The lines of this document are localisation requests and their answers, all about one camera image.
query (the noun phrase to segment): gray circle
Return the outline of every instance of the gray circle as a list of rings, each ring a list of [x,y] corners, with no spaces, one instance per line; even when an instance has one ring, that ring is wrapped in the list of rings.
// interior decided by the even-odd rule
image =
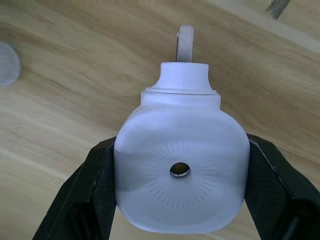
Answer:
[[[0,87],[11,86],[20,76],[20,58],[11,45],[0,42]]]

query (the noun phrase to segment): bottle neck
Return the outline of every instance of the bottle neck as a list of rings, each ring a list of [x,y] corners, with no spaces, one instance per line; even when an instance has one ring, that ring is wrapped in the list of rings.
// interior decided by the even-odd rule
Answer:
[[[210,86],[209,66],[191,62],[163,62],[160,78],[146,91],[169,94],[214,95]]]
[[[145,90],[141,93],[141,107],[168,106],[184,108],[208,108],[220,110],[221,97],[216,94],[176,94]]]

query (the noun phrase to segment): wooden table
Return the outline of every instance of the wooden table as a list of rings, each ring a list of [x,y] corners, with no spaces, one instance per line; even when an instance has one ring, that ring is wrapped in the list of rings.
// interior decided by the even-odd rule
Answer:
[[[31,239],[62,183],[91,147],[117,135],[195,28],[193,61],[208,63],[221,108],[273,142],[320,189],[320,1],[4,0],[0,38],[23,71],[1,98],[2,240]],[[206,235],[155,234],[117,211],[111,240],[258,240],[246,206]]]

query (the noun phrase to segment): white plastic bottle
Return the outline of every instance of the white plastic bottle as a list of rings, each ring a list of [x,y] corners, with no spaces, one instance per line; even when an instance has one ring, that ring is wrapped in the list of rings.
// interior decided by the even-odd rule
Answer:
[[[238,214],[250,145],[220,110],[208,65],[165,62],[158,82],[114,146],[116,202],[135,226],[158,233],[210,233]]]

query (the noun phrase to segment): wood grain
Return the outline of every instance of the wood grain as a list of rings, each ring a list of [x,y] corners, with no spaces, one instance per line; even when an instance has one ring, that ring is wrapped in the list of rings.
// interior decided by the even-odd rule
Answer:
[[[0,89],[3,240],[31,239],[61,184],[115,136],[195,28],[222,109],[273,143],[320,189],[320,2],[291,1],[278,21],[266,0],[4,0],[0,39],[23,64]],[[211,234],[142,231],[116,212],[111,240],[258,240],[244,205]]]

